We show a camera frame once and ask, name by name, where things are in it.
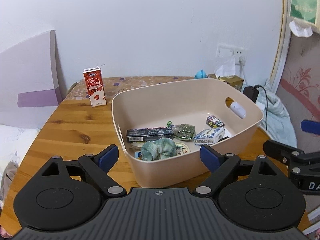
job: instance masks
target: white tissue paper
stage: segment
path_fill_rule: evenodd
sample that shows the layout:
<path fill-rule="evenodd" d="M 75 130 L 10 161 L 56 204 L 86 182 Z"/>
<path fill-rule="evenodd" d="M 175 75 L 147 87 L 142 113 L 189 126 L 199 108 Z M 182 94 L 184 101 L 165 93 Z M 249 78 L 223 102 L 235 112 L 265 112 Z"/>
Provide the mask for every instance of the white tissue paper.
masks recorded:
<path fill-rule="evenodd" d="M 297 37 L 308 38 L 312 35 L 312 29 L 310 26 L 309 27 L 302 27 L 297 22 L 292 21 L 289 23 L 289 27 L 290 27 L 290 30 L 292 31 L 292 33 L 294 35 L 296 35 Z"/>
<path fill-rule="evenodd" d="M 215 59 L 214 74 L 216 77 L 228 77 L 236 74 L 235 57 L 217 57 Z"/>

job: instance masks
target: green scrunchie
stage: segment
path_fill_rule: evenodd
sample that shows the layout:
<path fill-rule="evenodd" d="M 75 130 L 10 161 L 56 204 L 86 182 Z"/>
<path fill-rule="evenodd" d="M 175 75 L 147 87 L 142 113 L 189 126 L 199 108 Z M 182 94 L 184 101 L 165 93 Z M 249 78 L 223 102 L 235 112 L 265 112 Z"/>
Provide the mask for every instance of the green scrunchie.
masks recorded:
<path fill-rule="evenodd" d="M 176 144 L 170 138 L 146 142 L 142 145 L 140 151 L 142 160 L 144 161 L 163 160 L 177 155 Z"/>

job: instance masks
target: wooden table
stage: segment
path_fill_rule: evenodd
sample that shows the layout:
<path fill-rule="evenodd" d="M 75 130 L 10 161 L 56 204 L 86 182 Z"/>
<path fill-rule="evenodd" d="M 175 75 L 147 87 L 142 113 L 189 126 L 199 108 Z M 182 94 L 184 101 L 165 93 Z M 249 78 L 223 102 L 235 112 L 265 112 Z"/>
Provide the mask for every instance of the wooden table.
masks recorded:
<path fill-rule="evenodd" d="M 252 141 L 240 157 L 254 160 L 257 155 L 263 154 L 262 145 L 267 139 L 268 136 L 261 129 L 257 129 Z M 64 160 L 76 160 L 87 153 L 97 154 L 110 144 L 120 145 L 113 126 L 111 101 L 106 106 L 95 108 L 91 107 L 88 98 L 63 101 L 44 125 L 24 158 L 5 200 L 0 224 L 13 235 L 20 230 L 13 211 L 14 197 L 53 155 L 61 155 Z M 285 165 L 276 161 L 274 163 L 287 173 Z M 108 175 L 121 184 L 127 192 L 131 187 L 139 187 L 121 147 L 119 147 L 119 161 Z M 175 187 L 193 189 L 208 175 L 209 172 L 179 183 Z M 304 214 L 299 229 L 304 230 L 308 226 L 309 221 Z"/>

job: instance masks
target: storage bin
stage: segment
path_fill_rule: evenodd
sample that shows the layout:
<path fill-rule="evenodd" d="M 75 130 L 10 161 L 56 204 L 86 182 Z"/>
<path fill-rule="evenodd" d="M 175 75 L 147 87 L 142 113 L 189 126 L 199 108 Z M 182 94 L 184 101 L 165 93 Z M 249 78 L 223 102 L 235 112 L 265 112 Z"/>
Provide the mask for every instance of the storage bin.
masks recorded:
<path fill-rule="evenodd" d="M 226 98 L 238 102 L 245 110 L 241 119 L 226 106 Z M 263 115 L 244 94 L 217 79 L 194 79 L 157 84 L 124 91 L 112 100 L 112 117 L 122 149 L 127 156 L 137 183 L 141 187 L 167 187 L 196 177 L 207 171 L 193 141 L 190 153 L 164 160 L 141 161 L 134 157 L 126 140 L 127 129 L 164 127 L 188 123 L 196 133 L 209 129 L 207 116 L 215 115 L 233 135 L 212 146 L 221 154 L 239 154 L 250 142 Z"/>

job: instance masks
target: power socket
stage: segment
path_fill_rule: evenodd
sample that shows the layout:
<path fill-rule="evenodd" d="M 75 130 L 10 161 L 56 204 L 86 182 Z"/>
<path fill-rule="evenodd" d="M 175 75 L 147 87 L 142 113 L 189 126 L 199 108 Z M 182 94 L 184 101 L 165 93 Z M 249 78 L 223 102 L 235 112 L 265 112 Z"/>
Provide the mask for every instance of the power socket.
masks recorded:
<path fill-rule="evenodd" d="M 236 64 L 240 65 L 239 58 L 242 57 L 242 62 L 245 63 L 247 59 L 247 53 L 248 51 L 242 48 L 235 47 L 233 50 L 233 56 L 236 58 Z"/>

